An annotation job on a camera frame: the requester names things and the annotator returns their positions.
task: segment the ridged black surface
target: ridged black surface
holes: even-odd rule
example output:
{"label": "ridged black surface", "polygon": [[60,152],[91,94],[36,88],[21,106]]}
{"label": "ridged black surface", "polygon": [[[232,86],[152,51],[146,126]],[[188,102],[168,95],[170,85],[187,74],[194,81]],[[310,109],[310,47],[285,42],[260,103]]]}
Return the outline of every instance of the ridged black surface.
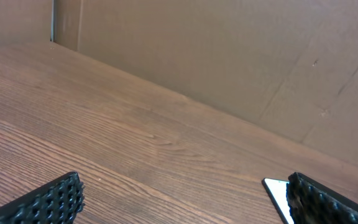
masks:
{"label": "ridged black surface", "polygon": [[358,224],[358,204],[303,174],[288,180],[287,199],[296,224]]}
{"label": "ridged black surface", "polygon": [[68,173],[0,208],[0,224],[73,223],[84,206],[83,183]]}

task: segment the white screen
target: white screen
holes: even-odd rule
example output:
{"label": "white screen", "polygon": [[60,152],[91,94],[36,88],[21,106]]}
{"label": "white screen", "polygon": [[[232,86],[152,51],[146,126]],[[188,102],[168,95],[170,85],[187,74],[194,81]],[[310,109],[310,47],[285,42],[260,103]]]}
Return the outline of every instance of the white screen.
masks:
{"label": "white screen", "polygon": [[290,207],[287,202],[287,183],[288,181],[265,179],[265,183],[272,193],[277,205],[280,207],[288,224],[294,224],[290,215]]}

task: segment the cardboard wall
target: cardboard wall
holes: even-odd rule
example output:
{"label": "cardboard wall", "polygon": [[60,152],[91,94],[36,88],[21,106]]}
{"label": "cardboard wall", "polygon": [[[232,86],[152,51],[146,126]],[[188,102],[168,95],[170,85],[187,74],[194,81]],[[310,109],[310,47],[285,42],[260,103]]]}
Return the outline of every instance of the cardboard wall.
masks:
{"label": "cardboard wall", "polygon": [[358,164],[358,1],[65,2],[58,43]]}
{"label": "cardboard wall", "polygon": [[0,45],[49,41],[52,0],[0,0]]}

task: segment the wood grain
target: wood grain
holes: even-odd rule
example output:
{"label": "wood grain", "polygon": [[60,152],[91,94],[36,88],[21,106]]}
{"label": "wood grain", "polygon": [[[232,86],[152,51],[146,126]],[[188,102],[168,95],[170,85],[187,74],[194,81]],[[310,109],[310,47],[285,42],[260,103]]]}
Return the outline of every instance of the wood grain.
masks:
{"label": "wood grain", "polygon": [[71,170],[77,223],[280,223],[260,181],[358,167],[53,43],[0,47],[0,206]]}

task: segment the wooden tabletop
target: wooden tabletop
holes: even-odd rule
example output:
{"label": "wooden tabletop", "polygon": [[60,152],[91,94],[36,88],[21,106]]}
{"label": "wooden tabletop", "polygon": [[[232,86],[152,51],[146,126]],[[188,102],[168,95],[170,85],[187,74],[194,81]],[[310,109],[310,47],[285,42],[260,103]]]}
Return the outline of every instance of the wooden tabletop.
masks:
{"label": "wooden tabletop", "polygon": [[281,223],[260,181],[358,167],[53,43],[0,47],[0,206],[71,170],[75,223]]}

